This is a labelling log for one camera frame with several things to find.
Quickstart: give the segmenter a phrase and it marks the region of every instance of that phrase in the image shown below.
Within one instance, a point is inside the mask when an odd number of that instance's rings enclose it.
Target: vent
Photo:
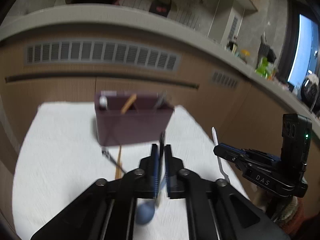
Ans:
[[[235,89],[238,81],[234,78],[227,76],[224,73],[214,72],[212,75],[212,82],[218,85],[226,86]]]
[[[230,29],[230,33],[229,33],[229,36],[228,36],[228,40],[231,40],[233,38],[233,36],[235,35],[237,23],[238,23],[238,18],[235,16],[233,18],[233,22],[232,22],[232,25],[231,25],[231,29]]]
[[[33,65],[42,62],[74,63],[117,63],[176,71],[181,56],[143,44],[111,39],[47,41],[26,47],[25,64]]]

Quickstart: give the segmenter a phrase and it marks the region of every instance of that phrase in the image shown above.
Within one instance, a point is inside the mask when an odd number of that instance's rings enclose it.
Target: metal bolt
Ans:
[[[181,169],[179,171],[179,174],[182,175],[182,176],[186,176],[186,175],[189,175],[190,171],[188,171],[187,169]]]
[[[134,174],[138,175],[138,176],[141,176],[141,175],[144,174],[144,170],[143,169],[135,169],[134,170]]]
[[[216,183],[218,184],[219,187],[224,187],[224,186],[228,185],[228,182],[224,179],[217,179]]]
[[[104,186],[104,185],[106,185],[107,184],[107,180],[106,179],[98,179],[97,181],[96,181],[96,185],[97,186]]]

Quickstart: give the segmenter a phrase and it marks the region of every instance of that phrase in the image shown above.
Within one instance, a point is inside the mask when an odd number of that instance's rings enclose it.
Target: countertop edge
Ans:
[[[298,114],[312,120],[312,130],[320,138],[320,122],[294,96],[271,81],[258,76],[254,68],[206,36],[172,20],[141,10],[113,5],[65,5],[42,9],[0,27],[0,41],[15,34],[56,24],[100,23],[137,28],[161,34],[196,47],[235,68],[253,82],[266,88]]]

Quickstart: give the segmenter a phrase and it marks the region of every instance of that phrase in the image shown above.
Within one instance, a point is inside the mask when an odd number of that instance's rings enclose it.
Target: white tablecloth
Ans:
[[[151,143],[123,146],[123,168],[137,168],[140,159],[150,154]],[[202,178],[222,178],[211,139],[181,106],[170,119],[165,143],[172,145],[173,156]],[[118,147],[109,150],[117,159]],[[230,166],[224,160],[222,163],[231,184],[246,196]],[[12,213],[17,234],[22,240],[30,239],[98,178],[114,180],[115,167],[101,155],[94,104],[41,105],[23,142],[14,175]],[[135,227],[134,239],[188,239],[185,200],[169,200],[165,190],[162,194],[155,217],[148,225]]]

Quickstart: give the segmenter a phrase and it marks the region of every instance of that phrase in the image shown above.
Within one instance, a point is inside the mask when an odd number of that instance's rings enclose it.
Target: table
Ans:
[[[149,156],[151,143],[122,146],[123,168],[137,168],[140,159]],[[182,106],[175,108],[165,143],[172,145],[173,156],[202,178],[223,177],[211,139]],[[117,159],[118,147],[109,150]],[[231,184],[247,197],[228,163],[222,160],[222,165]],[[13,180],[12,213],[17,234],[22,240],[30,239],[98,178],[114,180],[115,166],[101,155],[94,104],[42,104],[21,147]],[[188,239],[185,200],[169,200],[165,190],[161,194],[153,220],[146,226],[135,226],[133,239]]]

